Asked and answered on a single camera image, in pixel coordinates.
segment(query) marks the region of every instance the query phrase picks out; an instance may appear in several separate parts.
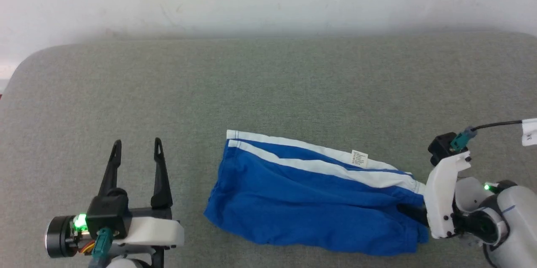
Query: blue line marking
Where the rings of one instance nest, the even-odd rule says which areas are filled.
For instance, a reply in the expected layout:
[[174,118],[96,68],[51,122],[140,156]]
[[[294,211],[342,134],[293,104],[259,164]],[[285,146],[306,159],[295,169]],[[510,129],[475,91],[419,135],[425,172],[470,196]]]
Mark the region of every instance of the blue line marking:
[[502,211],[502,213],[504,214],[504,213],[506,213],[506,212],[512,210],[513,208],[514,208],[514,205],[512,205],[512,207],[509,207],[508,209],[505,209],[504,211]]

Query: cable connector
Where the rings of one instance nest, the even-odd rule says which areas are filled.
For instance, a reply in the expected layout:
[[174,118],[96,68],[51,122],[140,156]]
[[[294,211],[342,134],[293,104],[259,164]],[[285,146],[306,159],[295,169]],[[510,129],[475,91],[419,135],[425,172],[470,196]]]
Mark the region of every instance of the cable connector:
[[95,260],[98,260],[100,258],[107,258],[113,240],[114,236],[112,235],[112,231],[110,230],[110,228],[101,228],[97,234],[97,239],[95,240],[95,247],[91,253],[91,256]]
[[111,261],[110,258],[92,258],[88,268],[106,268]]
[[466,129],[464,129],[463,132],[459,133],[455,137],[455,139],[452,140],[451,148],[453,149],[453,151],[457,153],[460,152],[466,147],[466,144],[468,144],[468,141],[470,141],[470,139],[477,136],[477,131],[473,129],[474,127],[467,127]]

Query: green led light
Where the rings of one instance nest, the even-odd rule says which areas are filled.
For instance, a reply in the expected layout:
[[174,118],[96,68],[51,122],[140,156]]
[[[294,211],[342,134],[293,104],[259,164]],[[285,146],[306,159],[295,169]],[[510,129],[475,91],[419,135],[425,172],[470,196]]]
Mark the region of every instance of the green led light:
[[88,230],[88,226],[86,225],[86,214],[79,214],[76,217],[76,220],[73,223],[73,226],[76,230],[80,230],[80,231]]

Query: gray cushion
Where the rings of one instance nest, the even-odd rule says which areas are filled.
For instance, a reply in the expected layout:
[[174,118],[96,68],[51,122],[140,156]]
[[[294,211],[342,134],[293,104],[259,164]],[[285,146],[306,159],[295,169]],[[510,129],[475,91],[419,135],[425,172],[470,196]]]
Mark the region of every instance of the gray cushion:
[[[164,145],[186,245],[167,267],[486,267],[478,248],[433,240],[396,257],[254,245],[203,217],[226,129],[295,138],[413,172],[431,171],[428,144],[468,125],[537,117],[537,40],[512,33],[324,39],[113,42],[50,48],[25,60],[0,100],[0,263],[51,260],[43,233],[87,209],[114,140],[118,184],[149,204],[153,141]],[[520,126],[480,131],[467,174],[537,189],[537,149]]]

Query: care label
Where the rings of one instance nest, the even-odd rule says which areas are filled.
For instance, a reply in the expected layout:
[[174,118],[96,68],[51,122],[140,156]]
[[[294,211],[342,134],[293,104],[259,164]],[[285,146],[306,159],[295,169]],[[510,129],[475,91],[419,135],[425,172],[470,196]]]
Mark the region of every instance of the care label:
[[522,145],[532,146],[537,144],[537,118],[522,121]]
[[351,163],[358,167],[367,167],[368,166],[368,154],[362,153],[361,151],[352,150],[351,153]]

